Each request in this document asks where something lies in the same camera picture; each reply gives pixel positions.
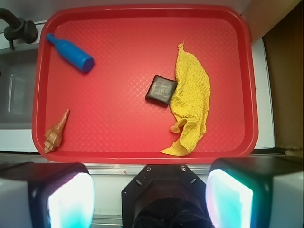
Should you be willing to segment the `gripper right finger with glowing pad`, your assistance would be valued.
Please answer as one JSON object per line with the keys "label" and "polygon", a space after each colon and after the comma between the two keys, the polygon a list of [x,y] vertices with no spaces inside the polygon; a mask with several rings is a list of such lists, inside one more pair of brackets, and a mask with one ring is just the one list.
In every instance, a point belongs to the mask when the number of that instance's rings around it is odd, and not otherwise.
{"label": "gripper right finger with glowing pad", "polygon": [[205,199],[216,228],[302,228],[304,161],[218,158],[209,170]]}

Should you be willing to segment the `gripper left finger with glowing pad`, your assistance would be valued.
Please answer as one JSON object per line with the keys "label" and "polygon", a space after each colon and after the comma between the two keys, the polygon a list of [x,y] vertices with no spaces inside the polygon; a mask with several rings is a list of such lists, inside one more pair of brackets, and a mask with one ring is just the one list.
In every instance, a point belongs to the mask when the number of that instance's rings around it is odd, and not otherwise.
{"label": "gripper left finger with glowing pad", "polygon": [[2,163],[2,228],[89,228],[95,185],[82,163]]}

